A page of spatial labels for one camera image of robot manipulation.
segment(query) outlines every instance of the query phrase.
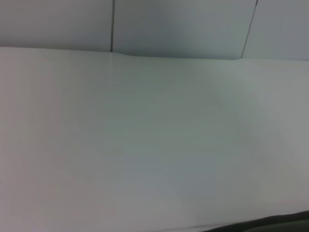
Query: white wall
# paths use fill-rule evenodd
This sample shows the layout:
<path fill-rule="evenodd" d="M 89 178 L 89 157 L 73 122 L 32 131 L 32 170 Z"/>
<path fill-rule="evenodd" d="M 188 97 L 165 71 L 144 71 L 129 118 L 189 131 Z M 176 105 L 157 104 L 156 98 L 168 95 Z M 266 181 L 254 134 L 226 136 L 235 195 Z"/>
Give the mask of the white wall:
<path fill-rule="evenodd" d="M 112 0 L 1 0 L 0 46 L 109 51 Z"/>
<path fill-rule="evenodd" d="M 308 9 L 308 0 L 259 0 L 243 57 L 308 60 Z"/>
<path fill-rule="evenodd" d="M 255 0 L 117 0 L 113 50 L 156 57 L 240 58 Z"/>

